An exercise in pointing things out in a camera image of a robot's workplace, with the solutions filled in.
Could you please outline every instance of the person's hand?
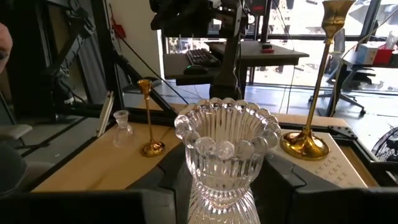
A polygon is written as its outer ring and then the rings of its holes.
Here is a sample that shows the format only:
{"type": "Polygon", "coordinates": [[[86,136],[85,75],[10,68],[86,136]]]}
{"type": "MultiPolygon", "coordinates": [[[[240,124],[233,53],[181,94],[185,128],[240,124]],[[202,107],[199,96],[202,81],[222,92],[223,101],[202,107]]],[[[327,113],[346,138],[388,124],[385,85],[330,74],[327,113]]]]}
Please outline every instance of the person's hand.
{"type": "Polygon", "coordinates": [[[8,28],[0,23],[0,73],[7,64],[12,49],[12,38],[8,28]]]}

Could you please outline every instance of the small glass bottle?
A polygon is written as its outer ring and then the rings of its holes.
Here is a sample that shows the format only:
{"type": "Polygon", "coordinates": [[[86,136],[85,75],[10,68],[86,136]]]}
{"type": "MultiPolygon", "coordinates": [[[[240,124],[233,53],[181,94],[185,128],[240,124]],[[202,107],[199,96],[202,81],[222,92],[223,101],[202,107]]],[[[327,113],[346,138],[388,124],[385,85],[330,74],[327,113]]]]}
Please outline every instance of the small glass bottle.
{"type": "Polygon", "coordinates": [[[134,132],[132,127],[128,123],[129,112],[127,110],[119,110],[113,114],[118,122],[118,127],[116,128],[116,135],[113,139],[113,144],[116,147],[127,146],[129,140],[133,138],[134,132]]]}

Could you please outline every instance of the computer mouse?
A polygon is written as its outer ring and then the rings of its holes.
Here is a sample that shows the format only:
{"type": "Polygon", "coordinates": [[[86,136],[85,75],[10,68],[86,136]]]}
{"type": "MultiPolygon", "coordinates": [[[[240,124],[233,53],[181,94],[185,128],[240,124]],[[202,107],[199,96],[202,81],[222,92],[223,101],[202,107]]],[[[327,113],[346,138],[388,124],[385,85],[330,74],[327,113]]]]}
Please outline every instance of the computer mouse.
{"type": "Polygon", "coordinates": [[[209,71],[208,68],[201,65],[190,65],[184,70],[184,75],[204,75],[209,71]]]}

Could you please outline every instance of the crystal vase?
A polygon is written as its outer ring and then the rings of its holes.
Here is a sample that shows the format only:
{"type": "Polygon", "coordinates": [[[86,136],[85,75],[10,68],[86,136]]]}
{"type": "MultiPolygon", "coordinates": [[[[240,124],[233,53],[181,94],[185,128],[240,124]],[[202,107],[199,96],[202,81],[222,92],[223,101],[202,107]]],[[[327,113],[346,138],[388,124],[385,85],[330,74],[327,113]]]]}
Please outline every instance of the crystal vase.
{"type": "Polygon", "coordinates": [[[249,184],[278,145],[277,119],[257,104],[212,98],[174,122],[193,176],[188,223],[260,223],[249,184]]]}

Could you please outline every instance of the fan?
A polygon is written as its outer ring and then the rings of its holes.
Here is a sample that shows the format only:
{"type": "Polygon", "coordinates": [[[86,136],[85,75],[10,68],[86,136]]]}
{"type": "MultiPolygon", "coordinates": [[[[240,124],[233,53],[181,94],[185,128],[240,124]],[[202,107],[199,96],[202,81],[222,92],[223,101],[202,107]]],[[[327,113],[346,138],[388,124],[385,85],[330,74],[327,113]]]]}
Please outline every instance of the fan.
{"type": "Polygon", "coordinates": [[[398,127],[387,132],[374,145],[372,153],[381,162],[397,162],[398,165],[398,127]]]}

